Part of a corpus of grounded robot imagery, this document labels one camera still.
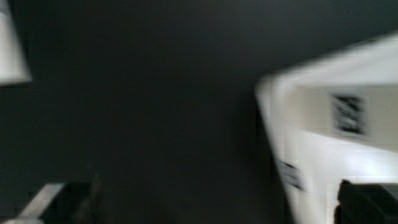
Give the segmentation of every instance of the white object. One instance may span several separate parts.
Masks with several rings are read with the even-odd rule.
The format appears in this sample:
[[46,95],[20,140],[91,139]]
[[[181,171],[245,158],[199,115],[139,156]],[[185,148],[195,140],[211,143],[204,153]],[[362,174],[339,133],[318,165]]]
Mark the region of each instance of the white object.
[[14,26],[7,15],[5,1],[0,0],[0,85],[27,81],[30,81],[30,75],[21,57]]
[[256,87],[297,224],[332,224],[341,180],[398,183],[398,34]]

